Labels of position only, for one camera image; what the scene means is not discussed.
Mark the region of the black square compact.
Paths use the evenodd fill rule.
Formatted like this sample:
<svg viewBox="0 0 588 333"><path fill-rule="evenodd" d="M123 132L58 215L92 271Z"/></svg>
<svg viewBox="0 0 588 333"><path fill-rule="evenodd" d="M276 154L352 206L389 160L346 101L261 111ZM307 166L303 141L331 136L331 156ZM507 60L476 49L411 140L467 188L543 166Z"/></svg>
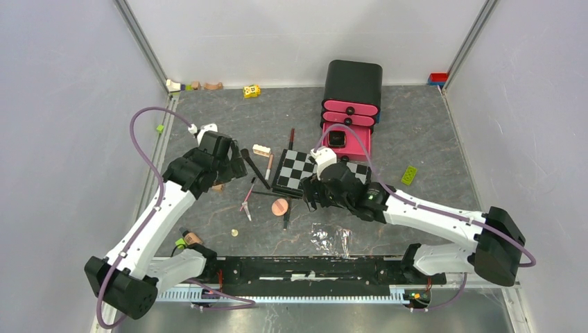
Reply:
<svg viewBox="0 0 588 333"><path fill-rule="evenodd" d="M345 148L347 135L342 130L332 130L327 135L327 146L329 148Z"/></svg>

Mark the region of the foundation bottle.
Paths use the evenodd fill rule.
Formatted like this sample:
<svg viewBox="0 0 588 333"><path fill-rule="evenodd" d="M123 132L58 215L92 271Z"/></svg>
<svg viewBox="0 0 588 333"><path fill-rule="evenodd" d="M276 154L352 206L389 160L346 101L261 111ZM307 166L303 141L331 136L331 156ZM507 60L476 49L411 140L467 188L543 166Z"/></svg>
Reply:
<svg viewBox="0 0 588 333"><path fill-rule="evenodd" d="M181 227L180 234L182 236L185 248L188 248L188 246L193 244L203 245L202 239L195 232L192 232L186 228Z"/></svg>

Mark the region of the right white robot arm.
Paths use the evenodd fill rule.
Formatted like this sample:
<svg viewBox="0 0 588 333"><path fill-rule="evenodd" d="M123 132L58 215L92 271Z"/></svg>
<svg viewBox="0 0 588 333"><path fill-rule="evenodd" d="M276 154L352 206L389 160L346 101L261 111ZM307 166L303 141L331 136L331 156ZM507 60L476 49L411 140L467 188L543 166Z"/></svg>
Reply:
<svg viewBox="0 0 588 333"><path fill-rule="evenodd" d="M412 244L400 265L405 281L418 283L441 273L476 274L502 287L515 284L520 268L536 261L509 213L460 210L421 200L380 182L362 182L327 147L310 152L315 173L303 179L311 209L339 207L362 221L400 225L446 239L444 245Z"/></svg>

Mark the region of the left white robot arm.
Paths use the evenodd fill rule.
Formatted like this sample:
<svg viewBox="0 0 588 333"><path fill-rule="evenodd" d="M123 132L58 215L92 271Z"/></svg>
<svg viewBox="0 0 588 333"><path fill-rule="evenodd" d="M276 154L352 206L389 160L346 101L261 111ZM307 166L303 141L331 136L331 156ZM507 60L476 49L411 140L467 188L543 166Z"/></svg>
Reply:
<svg viewBox="0 0 588 333"><path fill-rule="evenodd" d="M157 249L179 218L214 185L246 176L239 146L216 124L195 133L197 147L173 160L162 186L120 242L106 256L90 257L84 271L94 295L132 319L143 317L159 294L190 278L211 282L216 252L191 244L174 257L154 262Z"/></svg>

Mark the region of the black makeup brush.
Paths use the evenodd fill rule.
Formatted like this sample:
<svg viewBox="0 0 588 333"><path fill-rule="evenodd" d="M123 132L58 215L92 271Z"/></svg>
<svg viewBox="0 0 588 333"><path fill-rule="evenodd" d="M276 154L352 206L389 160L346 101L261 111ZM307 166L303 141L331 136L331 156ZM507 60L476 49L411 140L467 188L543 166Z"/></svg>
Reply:
<svg viewBox="0 0 588 333"><path fill-rule="evenodd" d="M265 175L262 174L262 172L259 170L259 168L256 166L256 164L254 163L254 161L250 157L249 150L246 149L246 148L242 148L240 150L240 153L241 153L242 158L248 163L248 165L250 166L250 168L254 171L254 173L258 177L258 179L260 179L260 181L262 182L262 184L264 185L264 187L266 189L271 189L270 184L265 179Z"/></svg>

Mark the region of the beige white makeup pen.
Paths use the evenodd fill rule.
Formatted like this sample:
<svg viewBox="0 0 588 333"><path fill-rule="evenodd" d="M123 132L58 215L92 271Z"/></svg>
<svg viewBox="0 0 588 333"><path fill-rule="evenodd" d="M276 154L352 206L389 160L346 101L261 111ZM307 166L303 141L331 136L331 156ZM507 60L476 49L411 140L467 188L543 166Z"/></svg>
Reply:
<svg viewBox="0 0 588 333"><path fill-rule="evenodd" d="M266 172L265 172L265 180L269 180L270 179L270 175L271 175L271 170L272 170L272 165L273 165L273 160L274 160L274 155L271 153L268 156L268 164L266 167Z"/></svg>

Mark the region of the brown wooden cube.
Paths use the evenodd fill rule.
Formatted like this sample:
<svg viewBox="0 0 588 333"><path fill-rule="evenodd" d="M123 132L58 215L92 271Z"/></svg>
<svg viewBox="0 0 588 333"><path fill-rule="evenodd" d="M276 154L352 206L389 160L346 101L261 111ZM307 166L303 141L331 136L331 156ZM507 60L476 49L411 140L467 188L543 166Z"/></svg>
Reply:
<svg viewBox="0 0 588 333"><path fill-rule="evenodd" d="M211 189L216 192L223 192L225 188L224 184L214 185Z"/></svg>

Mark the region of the black eyeliner pencil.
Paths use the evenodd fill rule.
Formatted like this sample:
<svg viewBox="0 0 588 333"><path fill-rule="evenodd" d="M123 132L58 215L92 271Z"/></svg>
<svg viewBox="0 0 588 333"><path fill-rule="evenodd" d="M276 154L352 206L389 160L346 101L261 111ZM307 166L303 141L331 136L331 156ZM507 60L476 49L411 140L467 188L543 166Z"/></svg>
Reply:
<svg viewBox="0 0 588 333"><path fill-rule="evenodd" d="M283 215L283 230L288 230L288 224L291 217L291 210L292 210L292 198L287 198L288 207L286 209L285 214Z"/></svg>

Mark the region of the round pink powder puff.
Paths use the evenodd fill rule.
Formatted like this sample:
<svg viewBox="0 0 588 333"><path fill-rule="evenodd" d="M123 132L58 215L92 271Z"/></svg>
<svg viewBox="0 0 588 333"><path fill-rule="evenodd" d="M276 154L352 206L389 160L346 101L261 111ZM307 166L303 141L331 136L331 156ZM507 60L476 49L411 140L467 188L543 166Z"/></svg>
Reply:
<svg viewBox="0 0 588 333"><path fill-rule="evenodd" d="M271 205L271 212L275 216L283 216L287 213L289 208L288 200L285 198L278 198Z"/></svg>

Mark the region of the white lego brick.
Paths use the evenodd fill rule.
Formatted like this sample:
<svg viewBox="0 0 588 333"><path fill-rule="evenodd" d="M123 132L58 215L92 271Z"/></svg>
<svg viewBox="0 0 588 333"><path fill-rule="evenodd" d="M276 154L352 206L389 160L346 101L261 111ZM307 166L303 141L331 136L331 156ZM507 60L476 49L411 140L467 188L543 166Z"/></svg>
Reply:
<svg viewBox="0 0 588 333"><path fill-rule="evenodd" d="M254 144L252 146L252 152L255 155L260 155L260 156L264 156L264 157L270 157L272 155L270 147L262 146L260 144Z"/></svg>

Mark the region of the black white chessboard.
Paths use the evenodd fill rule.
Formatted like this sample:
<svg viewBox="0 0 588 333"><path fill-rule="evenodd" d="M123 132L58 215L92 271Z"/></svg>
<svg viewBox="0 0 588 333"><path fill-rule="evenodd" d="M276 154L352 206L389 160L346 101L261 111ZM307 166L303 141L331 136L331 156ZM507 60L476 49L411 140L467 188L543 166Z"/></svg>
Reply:
<svg viewBox="0 0 588 333"><path fill-rule="evenodd" d="M359 179L362 184L369 183L371 180L372 171L370 167L352 163L347 157L341 160L331 148L320 147L317 153L313 151L303 153L291 149L284 149L271 184L272 191L276 194L291 196L293 198L303 198L304 185L302 180L310 178L317 173L318 167L313 158L324 154L330 160L345 164L353 176Z"/></svg>

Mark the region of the pink lip gloss wand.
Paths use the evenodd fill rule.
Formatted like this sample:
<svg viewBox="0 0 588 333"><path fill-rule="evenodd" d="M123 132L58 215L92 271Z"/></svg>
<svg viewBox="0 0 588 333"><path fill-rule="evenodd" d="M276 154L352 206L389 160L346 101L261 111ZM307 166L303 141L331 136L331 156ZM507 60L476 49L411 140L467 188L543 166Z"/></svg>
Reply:
<svg viewBox="0 0 588 333"><path fill-rule="evenodd" d="M247 216L247 218L248 218L249 221L252 221L252 216L251 216L251 213L250 213L249 208L248 208L248 200L249 200L249 198L250 198L250 196L252 194L252 191L254 189L256 180L257 180L256 177L253 177L251 179L250 188L249 188L249 190L248 190L248 192L247 192L247 194L246 194L243 202L241 203L241 208L239 210L240 212L245 212L245 215Z"/></svg>

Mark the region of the clear plastic wrapper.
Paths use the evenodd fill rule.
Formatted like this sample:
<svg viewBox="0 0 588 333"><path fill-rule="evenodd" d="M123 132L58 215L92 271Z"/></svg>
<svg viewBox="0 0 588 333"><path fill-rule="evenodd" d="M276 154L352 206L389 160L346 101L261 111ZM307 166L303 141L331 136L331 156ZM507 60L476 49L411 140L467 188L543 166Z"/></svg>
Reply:
<svg viewBox="0 0 588 333"><path fill-rule="evenodd" d="M312 224L310 240L322 255L349 258L352 239L353 233L347 228L339 225Z"/></svg>

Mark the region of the dark red pencil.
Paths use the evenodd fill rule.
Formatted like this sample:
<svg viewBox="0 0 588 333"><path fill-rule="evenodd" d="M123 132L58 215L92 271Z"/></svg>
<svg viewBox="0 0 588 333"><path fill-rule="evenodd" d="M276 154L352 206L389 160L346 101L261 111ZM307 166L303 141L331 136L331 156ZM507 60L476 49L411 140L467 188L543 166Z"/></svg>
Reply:
<svg viewBox="0 0 588 333"><path fill-rule="evenodd" d="M288 139L288 149L289 150L293 149L294 138L295 138L295 129L291 128L289 139Z"/></svg>

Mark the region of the green lego brick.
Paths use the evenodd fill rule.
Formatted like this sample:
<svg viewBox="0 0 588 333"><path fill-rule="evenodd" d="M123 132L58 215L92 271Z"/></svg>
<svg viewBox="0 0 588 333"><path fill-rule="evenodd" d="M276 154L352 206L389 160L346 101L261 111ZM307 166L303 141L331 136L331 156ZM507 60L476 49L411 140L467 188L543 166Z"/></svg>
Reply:
<svg viewBox="0 0 588 333"><path fill-rule="evenodd" d="M410 186L417 175L418 169L414 166L407 166L406 170L404 171L403 176L401 177L401 182L406 185Z"/></svg>

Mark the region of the yellow toy block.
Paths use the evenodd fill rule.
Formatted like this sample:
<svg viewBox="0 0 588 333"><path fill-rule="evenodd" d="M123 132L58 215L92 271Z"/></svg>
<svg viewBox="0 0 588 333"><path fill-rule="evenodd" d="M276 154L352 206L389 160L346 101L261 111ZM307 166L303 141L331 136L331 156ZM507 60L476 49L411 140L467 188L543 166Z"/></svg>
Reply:
<svg viewBox="0 0 588 333"><path fill-rule="evenodd" d="M261 88L258 85L248 85L243 87L243 97L245 99L255 98L261 94Z"/></svg>

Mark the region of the small green block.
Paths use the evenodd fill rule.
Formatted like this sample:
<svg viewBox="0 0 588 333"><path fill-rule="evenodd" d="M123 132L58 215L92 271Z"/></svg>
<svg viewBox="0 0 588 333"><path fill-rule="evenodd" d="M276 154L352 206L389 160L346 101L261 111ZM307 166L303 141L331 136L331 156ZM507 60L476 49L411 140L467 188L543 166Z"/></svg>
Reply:
<svg viewBox="0 0 588 333"><path fill-rule="evenodd" d="M184 249L184 248L186 248L186 247L187 247L187 244L186 244L186 242L185 242L185 240L184 240L184 239L178 239L178 240L175 242L175 246L176 246L177 248L179 248L179 249Z"/></svg>

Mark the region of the wooden arch block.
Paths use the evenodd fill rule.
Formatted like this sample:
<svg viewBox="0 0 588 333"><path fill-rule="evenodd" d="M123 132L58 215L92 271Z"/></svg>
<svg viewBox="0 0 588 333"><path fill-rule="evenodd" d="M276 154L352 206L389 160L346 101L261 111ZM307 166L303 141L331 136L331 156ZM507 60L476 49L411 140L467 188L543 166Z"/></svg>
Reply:
<svg viewBox="0 0 588 333"><path fill-rule="evenodd" d="M205 83L202 87L205 90L218 90L218 89L223 89L224 88L222 82L218 82L218 83Z"/></svg>

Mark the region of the white toy block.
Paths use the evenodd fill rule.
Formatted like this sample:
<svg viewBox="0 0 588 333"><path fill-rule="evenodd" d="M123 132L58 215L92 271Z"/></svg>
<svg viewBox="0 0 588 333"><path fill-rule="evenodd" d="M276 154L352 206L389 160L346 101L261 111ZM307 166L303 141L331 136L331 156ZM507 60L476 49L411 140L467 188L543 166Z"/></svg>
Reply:
<svg viewBox="0 0 588 333"><path fill-rule="evenodd" d="M166 88L167 88L168 92L170 92L170 93L178 92L178 91L182 90L182 84L174 82L171 79L167 79L165 84L166 84Z"/></svg>

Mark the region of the black drawer cabinet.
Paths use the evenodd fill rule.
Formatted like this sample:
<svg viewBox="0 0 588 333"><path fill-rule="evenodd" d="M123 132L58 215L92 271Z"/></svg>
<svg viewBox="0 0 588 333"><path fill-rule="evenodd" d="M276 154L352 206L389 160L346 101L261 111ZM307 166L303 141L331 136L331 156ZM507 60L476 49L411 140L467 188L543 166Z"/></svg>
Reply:
<svg viewBox="0 0 588 333"><path fill-rule="evenodd" d="M379 123L381 112L382 82L381 65L351 60L332 60L327 68L322 103L332 99L375 105L380 109L378 115L372 117L376 125ZM320 123L324 124L322 114L327 110L322 107L322 103ZM353 110L349 109L347 114L353 114Z"/></svg>

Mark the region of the red blue blocks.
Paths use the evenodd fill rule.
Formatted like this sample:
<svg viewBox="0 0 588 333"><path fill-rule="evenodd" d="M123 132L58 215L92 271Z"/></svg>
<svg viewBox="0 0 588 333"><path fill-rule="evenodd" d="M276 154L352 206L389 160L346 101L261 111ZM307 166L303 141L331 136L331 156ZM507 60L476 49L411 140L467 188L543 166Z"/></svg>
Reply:
<svg viewBox="0 0 588 333"><path fill-rule="evenodd" d="M436 86L444 86L449 78L448 73L446 72L434 72L430 73L427 84L428 85L436 85Z"/></svg>

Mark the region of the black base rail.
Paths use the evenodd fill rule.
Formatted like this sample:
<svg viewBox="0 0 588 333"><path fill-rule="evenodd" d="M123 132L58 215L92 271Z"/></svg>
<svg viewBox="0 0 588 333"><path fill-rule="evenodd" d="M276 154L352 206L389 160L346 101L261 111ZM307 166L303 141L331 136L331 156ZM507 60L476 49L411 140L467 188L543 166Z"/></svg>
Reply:
<svg viewBox="0 0 588 333"><path fill-rule="evenodd" d="M446 284L444 273L425 276L400 257L218 257L197 279L231 296L386 296L391 286Z"/></svg>

